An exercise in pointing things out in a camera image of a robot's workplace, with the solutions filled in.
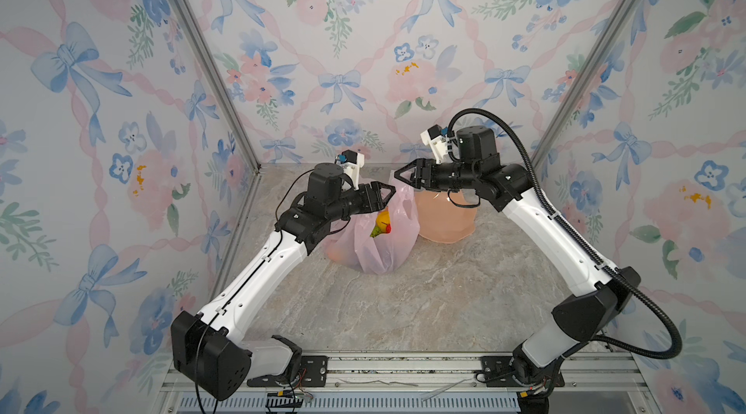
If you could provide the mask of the red yellow mango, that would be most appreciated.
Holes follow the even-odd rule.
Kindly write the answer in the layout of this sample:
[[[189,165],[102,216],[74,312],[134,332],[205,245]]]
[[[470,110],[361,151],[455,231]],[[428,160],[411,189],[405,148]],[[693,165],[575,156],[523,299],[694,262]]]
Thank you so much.
[[[389,234],[392,232],[392,221],[390,220],[390,212],[385,209],[378,213],[375,219],[375,225],[370,233],[372,238],[375,238],[382,234]]]

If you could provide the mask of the pink plastic bag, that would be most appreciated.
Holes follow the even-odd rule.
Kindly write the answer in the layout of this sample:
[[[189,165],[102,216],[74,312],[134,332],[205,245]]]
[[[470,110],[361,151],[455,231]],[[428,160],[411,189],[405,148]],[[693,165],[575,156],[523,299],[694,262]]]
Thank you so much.
[[[327,259],[366,274],[396,271],[409,258],[420,232],[415,190],[390,177],[396,194],[379,213],[355,215],[337,223],[338,233],[322,241]]]

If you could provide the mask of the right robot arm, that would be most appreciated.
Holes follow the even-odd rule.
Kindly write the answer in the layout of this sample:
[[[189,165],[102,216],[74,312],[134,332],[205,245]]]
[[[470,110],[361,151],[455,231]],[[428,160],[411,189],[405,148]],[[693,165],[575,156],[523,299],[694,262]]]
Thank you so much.
[[[431,156],[411,161],[394,177],[416,190],[473,190],[480,202],[520,227],[555,266],[569,297],[553,308],[547,322],[513,351],[509,365],[501,369],[519,385],[549,384],[563,361],[590,343],[633,294],[610,277],[616,268],[611,260],[594,262],[561,227],[563,218],[548,212],[528,169],[501,161],[491,128],[470,126],[459,130],[457,139],[460,160],[451,161],[444,129],[435,124],[423,131],[421,140]]]

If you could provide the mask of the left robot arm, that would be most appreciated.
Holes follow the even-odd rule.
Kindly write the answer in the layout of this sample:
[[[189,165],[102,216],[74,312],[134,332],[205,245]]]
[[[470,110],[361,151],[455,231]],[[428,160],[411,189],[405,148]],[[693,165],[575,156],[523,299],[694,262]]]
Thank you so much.
[[[236,278],[197,313],[183,311],[171,325],[173,365],[198,396],[224,402],[249,380],[295,384],[301,348],[274,335],[248,341],[258,312],[289,273],[332,234],[335,223],[384,211],[396,187],[359,182],[357,167],[325,162],[307,171],[307,187],[279,214],[272,233]]]

